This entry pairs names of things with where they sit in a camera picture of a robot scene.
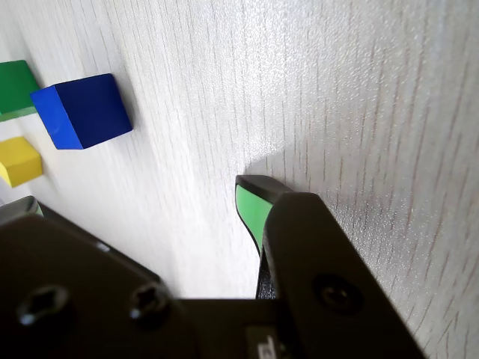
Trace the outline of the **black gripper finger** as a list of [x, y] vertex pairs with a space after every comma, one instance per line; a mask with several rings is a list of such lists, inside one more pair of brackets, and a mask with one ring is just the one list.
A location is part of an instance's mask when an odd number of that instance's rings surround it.
[[237, 176], [235, 191], [271, 206], [257, 244], [303, 358], [424, 356], [317, 194], [264, 175]]
[[1, 207], [3, 358], [193, 358], [165, 283], [44, 215], [33, 197]]

